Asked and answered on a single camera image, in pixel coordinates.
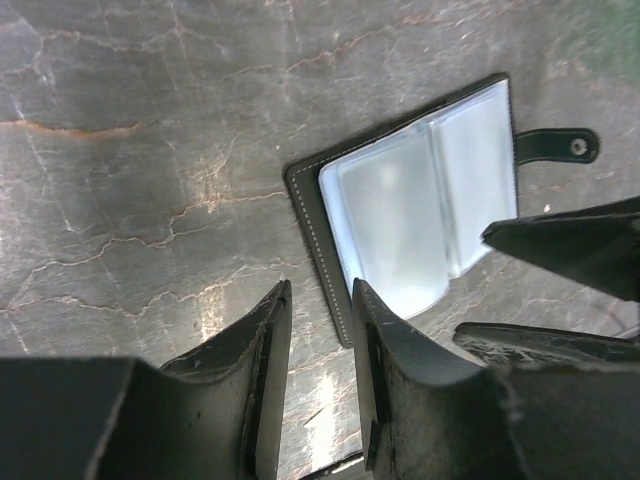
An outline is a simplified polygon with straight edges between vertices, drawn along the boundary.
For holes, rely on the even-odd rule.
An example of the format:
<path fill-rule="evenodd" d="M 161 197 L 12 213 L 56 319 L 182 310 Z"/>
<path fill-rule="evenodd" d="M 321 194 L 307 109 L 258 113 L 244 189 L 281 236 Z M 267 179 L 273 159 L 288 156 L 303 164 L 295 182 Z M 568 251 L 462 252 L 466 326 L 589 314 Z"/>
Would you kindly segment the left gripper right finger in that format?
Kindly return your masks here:
<path fill-rule="evenodd" d="M 353 291 L 364 461 L 377 479 L 635 479 L 639 371 L 489 365 Z"/>

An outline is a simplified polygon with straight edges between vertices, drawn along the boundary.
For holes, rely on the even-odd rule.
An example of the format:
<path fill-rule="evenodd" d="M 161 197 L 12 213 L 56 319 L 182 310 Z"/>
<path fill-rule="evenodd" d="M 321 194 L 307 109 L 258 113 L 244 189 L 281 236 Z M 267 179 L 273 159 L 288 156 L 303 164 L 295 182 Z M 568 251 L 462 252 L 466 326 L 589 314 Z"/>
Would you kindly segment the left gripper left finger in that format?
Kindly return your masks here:
<path fill-rule="evenodd" d="M 135 357 L 1 361 L 5 479 L 273 479 L 292 291 L 161 367 Z"/>

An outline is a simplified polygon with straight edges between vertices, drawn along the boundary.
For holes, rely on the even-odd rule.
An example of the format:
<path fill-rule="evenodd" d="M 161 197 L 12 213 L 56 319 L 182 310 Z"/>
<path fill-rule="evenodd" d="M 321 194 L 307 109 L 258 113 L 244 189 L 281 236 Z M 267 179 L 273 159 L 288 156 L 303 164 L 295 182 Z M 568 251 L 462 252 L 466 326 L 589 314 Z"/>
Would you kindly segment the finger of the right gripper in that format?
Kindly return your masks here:
<path fill-rule="evenodd" d="M 639 300 L 639 199 L 496 221 L 485 244 L 624 301 Z"/>
<path fill-rule="evenodd" d="M 522 325 L 465 322 L 456 327 L 453 340 L 489 365 L 639 371 L 639 345 L 625 339 Z"/>

